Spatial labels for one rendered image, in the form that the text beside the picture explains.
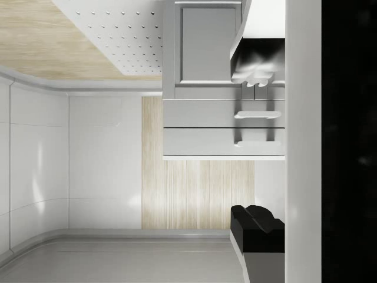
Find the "white cabinet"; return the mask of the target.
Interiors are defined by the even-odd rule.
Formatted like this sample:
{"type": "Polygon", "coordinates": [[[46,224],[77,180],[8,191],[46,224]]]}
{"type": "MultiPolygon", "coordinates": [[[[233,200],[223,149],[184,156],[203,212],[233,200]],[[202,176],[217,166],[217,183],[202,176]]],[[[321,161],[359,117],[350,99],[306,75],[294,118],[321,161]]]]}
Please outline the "white cabinet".
{"type": "Polygon", "coordinates": [[[285,85],[231,82],[243,38],[284,38],[285,0],[166,0],[163,157],[284,160],[285,85]]]}

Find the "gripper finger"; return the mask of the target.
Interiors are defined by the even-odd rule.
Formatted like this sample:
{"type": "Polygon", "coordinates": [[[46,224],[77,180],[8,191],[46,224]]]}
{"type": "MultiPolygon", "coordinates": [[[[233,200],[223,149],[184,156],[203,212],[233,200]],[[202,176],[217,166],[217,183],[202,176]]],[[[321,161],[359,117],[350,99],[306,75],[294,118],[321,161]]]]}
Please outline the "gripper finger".
{"type": "Polygon", "coordinates": [[[285,224],[262,206],[232,206],[230,230],[241,252],[285,252],[285,224]]]}
{"type": "Polygon", "coordinates": [[[285,85],[285,39],[241,39],[231,58],[231,82],[248,87],[285,85]]]}

